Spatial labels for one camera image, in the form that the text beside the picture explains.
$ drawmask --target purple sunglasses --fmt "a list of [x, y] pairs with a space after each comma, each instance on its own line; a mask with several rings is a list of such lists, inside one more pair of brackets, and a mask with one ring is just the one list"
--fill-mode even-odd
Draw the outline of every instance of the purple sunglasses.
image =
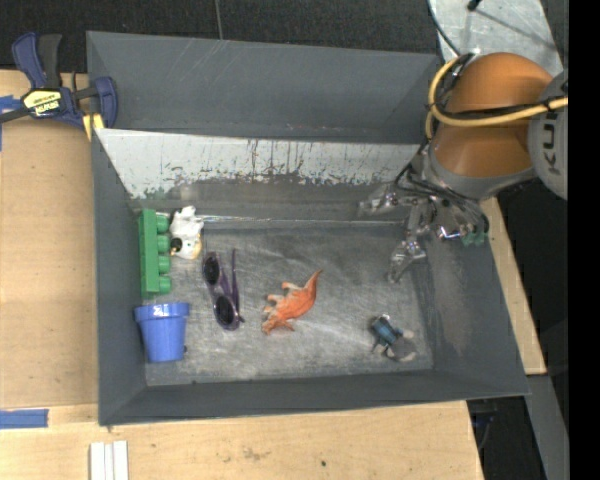
[[207, 285], [211, 300], [213, 301], [213, 313], [216, 321], [223, 329], [234, 331], [244, 322], [240, 316], [240, 295], [238, 294], [238, 282], [236, 280], [236, 250], [231, 255], [231, 286], [220, 263], [220, 255], [210, 252], [202, 260], [202, 277]]

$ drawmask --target green toy block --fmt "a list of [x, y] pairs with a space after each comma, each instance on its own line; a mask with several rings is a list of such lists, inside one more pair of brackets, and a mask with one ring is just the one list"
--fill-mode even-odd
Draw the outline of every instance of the green toy block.
[[138, 217], [140, 241], [140, 288], [143, 298], [165, 295], [171, 291], [169, 258], [169, 219], [155, 210], [144, 209]]

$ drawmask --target orange toy dinosaur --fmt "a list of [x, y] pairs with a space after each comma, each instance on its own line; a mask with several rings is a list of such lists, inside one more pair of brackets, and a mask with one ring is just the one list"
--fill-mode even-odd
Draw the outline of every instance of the orange toy dinosaur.
[[284, 282], [282, 290], [288, 290], [286, 295], [268, 295], [267, 301], [275, 303], [275, 306], [267, 304], [264, 312], [269, 314], [267, 320], [262, 324], [262, 330], [269, 334], [276, 327], [286, 327], [294, 330], [288, 320], [304, 315], [313, 307], [316, 300], [316, 288], [318, 276], [322, 270], [315, 272], [304, 287]]

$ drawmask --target wooden table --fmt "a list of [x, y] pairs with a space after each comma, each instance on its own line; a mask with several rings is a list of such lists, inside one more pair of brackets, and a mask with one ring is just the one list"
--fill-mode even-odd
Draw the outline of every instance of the wooden table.
[[[78, 80], [85, 83], [84, 76]], [[0, 70], [0, 96], [18, 97], [27, 89], [24, 75]], [[89, 444], [117, 440], [128, 442], [131, 480], [483, 478], [464, 402], [100, 427], [95, 296], [89, 284], [92, 210], [86, 199], [67, 211], [56, 200], [63, 187], [70, 191], [65, 201], [91, 191], [89, 171], [67, 164], [85, 165], [87, 138], [66, 125], [29, 118], [5, 125], [3, 137], [0, 408], [50, 411], [48, 428], [0, 432], [0, 479], [87, 479]], [[3, 181], [1, 173], [9, 177]], [[483, 206], [525, 370], [546, 373], [502, 215], [495, 200]], [[54, 237], [39, 228], [68, 232]], [[82, 237], [77, 245], [76, 233]], [[41, 263], [31, 260], [36, 257]], [[69, 305], [57, 300], [74, 292]], [[21, 293], [27, 293], [26, 300]], [[62, 317], [77, 310], [82, 315], [77, 319]]]

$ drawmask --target blue plastic cup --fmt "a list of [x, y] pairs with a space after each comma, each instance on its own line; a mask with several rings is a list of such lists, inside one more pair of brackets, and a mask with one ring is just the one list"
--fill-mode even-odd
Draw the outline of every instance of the blue plastic cup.
[[133, 310], [135, 321], [150, 363], [179, 361], [184, 356], [184, 336], [189, 316], [189, 304], [169, 302], [138, 306]]

